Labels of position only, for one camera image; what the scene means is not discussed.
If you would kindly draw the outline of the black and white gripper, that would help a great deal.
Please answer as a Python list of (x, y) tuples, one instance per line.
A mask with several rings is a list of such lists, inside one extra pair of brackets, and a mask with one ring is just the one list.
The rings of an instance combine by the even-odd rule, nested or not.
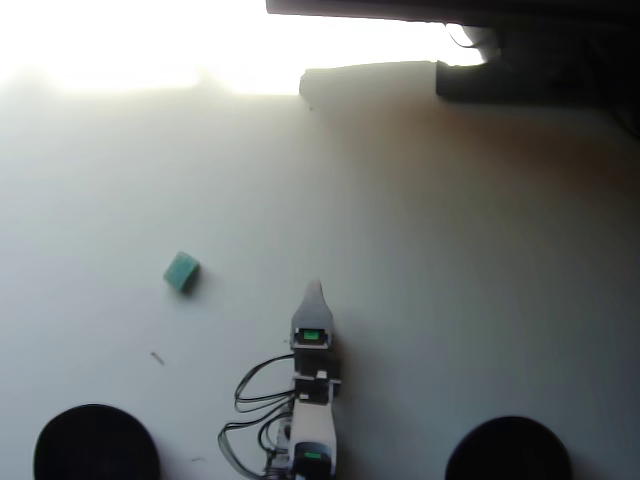
[(293, 386), (299, 401), (332, 401), (340, 391), (341, 361), (333, 329), (321, 281), (312, 280), (292, 317)]

